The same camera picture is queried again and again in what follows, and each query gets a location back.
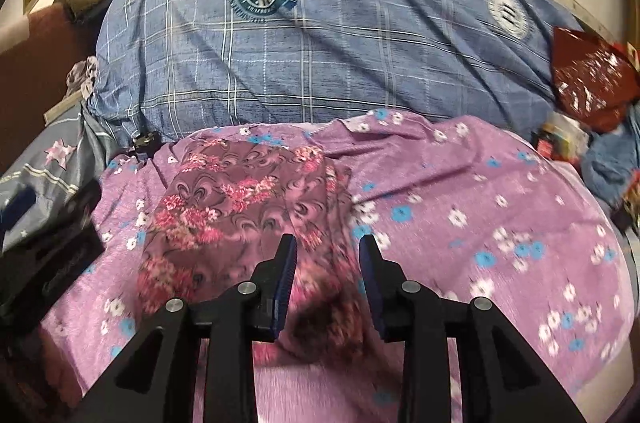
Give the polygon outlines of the blue plaid quilt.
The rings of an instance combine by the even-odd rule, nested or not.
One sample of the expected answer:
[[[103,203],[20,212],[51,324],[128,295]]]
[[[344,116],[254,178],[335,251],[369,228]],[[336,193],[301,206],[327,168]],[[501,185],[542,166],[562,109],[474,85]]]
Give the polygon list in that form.
[[[113,0],[92,114],[122,144],[373,109],[527,136],[552,109],[553,0]]]

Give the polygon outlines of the brown wooden headboard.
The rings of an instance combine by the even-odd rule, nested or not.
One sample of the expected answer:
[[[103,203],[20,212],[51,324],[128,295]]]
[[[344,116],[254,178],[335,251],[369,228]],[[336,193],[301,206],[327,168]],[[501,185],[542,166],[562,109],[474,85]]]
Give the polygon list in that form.
[[[62,100],[73,65],[96,52],[100,21],[74,23],[60,4],[1,29],[1,169],[7,170]]]

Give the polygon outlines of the grey star patterned pillow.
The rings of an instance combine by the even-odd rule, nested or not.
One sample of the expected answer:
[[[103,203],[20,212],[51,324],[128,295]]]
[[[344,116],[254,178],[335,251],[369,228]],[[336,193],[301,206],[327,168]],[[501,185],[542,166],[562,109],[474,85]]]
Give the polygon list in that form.
[[[58,213],[85,184],[98,178],[122,151],[82,103],[43,129],[1,177],[1,205],[24,188],[35,190],[35,204],[6,232],[2,247],[12,247]]]

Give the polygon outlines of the maroon floral small garment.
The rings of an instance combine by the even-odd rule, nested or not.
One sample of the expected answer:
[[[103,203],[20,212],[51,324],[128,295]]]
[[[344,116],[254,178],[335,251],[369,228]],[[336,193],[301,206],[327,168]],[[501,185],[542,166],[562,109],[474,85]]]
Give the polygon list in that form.
[[[314,146],[280,148],[209,138],[186,148],[150,217],[136,285],[136,318],[171,297],[216,299],[297,242],[286,325],[257,344],[255,362],[364,365],[397,370],[402,347],[374,331],[352,237],[352,172]]]

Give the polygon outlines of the blue crumpled cloth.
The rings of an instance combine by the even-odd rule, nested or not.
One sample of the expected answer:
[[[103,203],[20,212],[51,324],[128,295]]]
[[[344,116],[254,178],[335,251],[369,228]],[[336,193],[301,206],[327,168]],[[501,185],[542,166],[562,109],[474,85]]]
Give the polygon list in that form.
[[[622,203],[639,169],[639,103],[614,130],[593,138],[580,169],[594,196],[611,207]]]

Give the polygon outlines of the dark red plastic bag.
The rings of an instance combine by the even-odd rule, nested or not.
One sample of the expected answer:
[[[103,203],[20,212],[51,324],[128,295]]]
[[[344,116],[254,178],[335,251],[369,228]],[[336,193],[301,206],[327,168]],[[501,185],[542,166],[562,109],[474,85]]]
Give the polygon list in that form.
[[[551,68],[558,108],[599,134],[620,125],[639,99],[638,72],[597,35],[555,28]]]

